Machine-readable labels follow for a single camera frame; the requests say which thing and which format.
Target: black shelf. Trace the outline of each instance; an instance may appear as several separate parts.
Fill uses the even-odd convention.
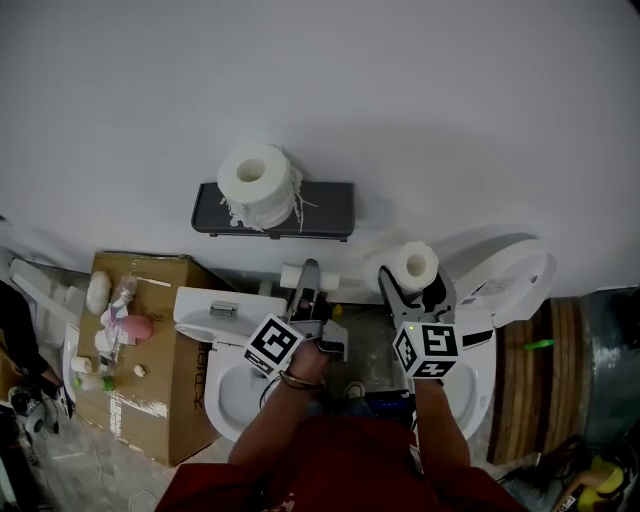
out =
[[[263,232],[243,226],[231,226],[229,209],[220,204],[223,195],[218,184],[202,183],[191,215],[191,226],[209,236],[262,236],[278,240],[286,238],[319,238],[346,242],[355,228],[353,183],[302,182],[300,193],[305,201],[302,231],[295,212],[275,228]]]

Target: pink object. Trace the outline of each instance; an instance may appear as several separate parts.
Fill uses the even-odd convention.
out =
[[[118,325],[131,337],[146,340],[153,334],[153,323],[143,315],[128,315],[118,319]]]

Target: red shirt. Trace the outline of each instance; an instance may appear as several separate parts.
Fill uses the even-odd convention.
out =
[[[298,428],[266,485],[256,488],[240,466],[184,464],[156,512],[524,511],[477,468],[430,485],[411,444],[413,433],[390,421],[312,418]]]

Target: yellow object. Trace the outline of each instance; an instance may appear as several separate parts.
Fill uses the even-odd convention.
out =
[[[597,489],[586,487],[578,498],[578,512],[592,512],[593,506],[600,501],[607,501],[598,493],[611,493],[616,491],[624,483],[624,472],[618,466],[611,462],[606,462],[599,455],[594,457],[591,463],[591,469],[597,471],[610,472],[611,476],[607,478]]]
[[[342,306],[340,304],[336,304],[333,306],[333,310],[331,311],[331,320],[339,322],[343,313],[344,311],[342,310]]]

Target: shoe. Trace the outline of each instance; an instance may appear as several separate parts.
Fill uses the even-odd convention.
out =
[[[344,388],[343,396],[345,398],[364,398],[364,393],[364,384],[358,380],[354,380]]]

